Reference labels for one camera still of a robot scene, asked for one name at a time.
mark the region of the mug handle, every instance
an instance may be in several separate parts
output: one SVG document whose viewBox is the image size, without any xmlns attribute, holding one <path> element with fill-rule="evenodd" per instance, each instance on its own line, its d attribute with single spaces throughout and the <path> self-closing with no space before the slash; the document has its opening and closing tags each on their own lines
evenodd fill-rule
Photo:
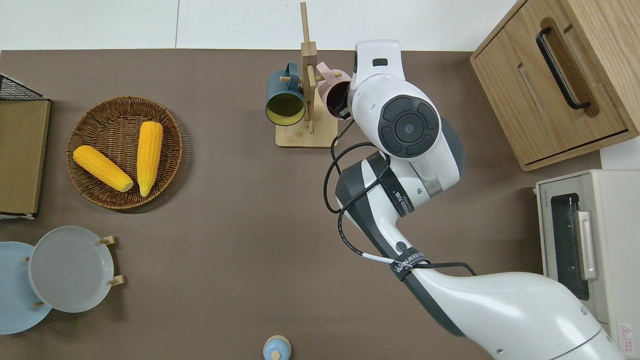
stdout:
<svg viewBox="0 0 640 360">
<path fill-rule="evenodd" d="M 338 83 L 338 79 L 335 77 L 335 75 L 333 75 L 333 72 L 331 71 L 331 69 L 329 69 L 328 66 L 326 66 L 324 61 L 316 65 L 316 69 L 318 69 L 329 86 L 333 86 Z"/>
<path fill-rule="evenodd" d="M 289 75 L 289 85 L 287 86 L 287 90 L 289 91 L 297 91 L 298 83 L 300 82 L 300 77 L 298 76 L 298 64 L 290 61 L 287 64 L 287 69 L 285 70 L 287 75 Z"/>
</svg>

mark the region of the mug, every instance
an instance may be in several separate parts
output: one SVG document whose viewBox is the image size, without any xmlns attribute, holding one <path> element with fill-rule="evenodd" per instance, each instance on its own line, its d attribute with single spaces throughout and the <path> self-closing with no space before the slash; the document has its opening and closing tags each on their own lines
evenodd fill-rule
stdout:
<svg viewBox="0 0 640 360">
<path fill-rule="evenodd" d="M 316 68 L 324 77 L 324 80 L 318 81 L 318 93 L 322 102 L 333 117 L 343 119 L 338 114 L 338 108 L 340 104 L 343 103 L 343 100 L 346 101 L 351 76 L 342 70 L 330 70 L 324 62 L 316 65 Z M 341 75 L 336 77 L 335 74 L 338 72 L 340 72 Z"/>
<path fill-rule="evenodd" d="M 286 76 L 289 82 L 281 81 Z M 267 80 L 267 103 L 264 107 L 267 118 L 279 126 L 297 124 L 305 116 L 305 98 L 298 76 L 298 65 L 289 62 L 285 70 L 278 70 Z"/>
</svg>

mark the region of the yellow corn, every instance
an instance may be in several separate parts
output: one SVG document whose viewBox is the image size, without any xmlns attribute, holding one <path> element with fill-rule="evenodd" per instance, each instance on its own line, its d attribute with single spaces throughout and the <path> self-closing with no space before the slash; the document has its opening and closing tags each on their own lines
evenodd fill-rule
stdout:
<svg viewBox="0 0 640 360">
<path fill-rule="evenodd" d="M 153 121 L 143 122 L 138 139 L 138 184 L 143 197 L 149 195 L 156 181 L 161 149 L 162 125 Z"/>
<path fill-rule="evenodd" d="M 133 180 L 124 171 L 89 145 L 78 147 L 74 151 L 74 160 L 91 175 L 119 192 L 125 192 L 133 186 Z"/>
</svg>

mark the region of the warning label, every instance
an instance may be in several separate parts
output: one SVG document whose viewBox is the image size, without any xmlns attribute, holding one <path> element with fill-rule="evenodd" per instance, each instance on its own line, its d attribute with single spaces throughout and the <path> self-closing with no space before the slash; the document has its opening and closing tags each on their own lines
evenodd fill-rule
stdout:
<svg viewBox="0 0 640 360">
<path fill-rule="evenodd" d="M 620 324 L 620 350 L 624 355 L 634 354 L 634 328 L 630 323 Z"/>
</svg>

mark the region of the oven handle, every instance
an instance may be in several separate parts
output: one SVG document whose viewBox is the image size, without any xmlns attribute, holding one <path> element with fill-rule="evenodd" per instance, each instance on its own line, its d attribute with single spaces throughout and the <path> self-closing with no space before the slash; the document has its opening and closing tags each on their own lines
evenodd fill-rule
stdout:
<svg viewBox="0 0 640 360">
<path fill-rule="evenodd" d="M 578 259 L 580 272 L 584 280 L 598 278 L 595 254 L 593 251 L 593 233 L 591 232 L 591 213 L 588 211 L 574 211 L 573 221 L 578 229 Z"/>
</svg>

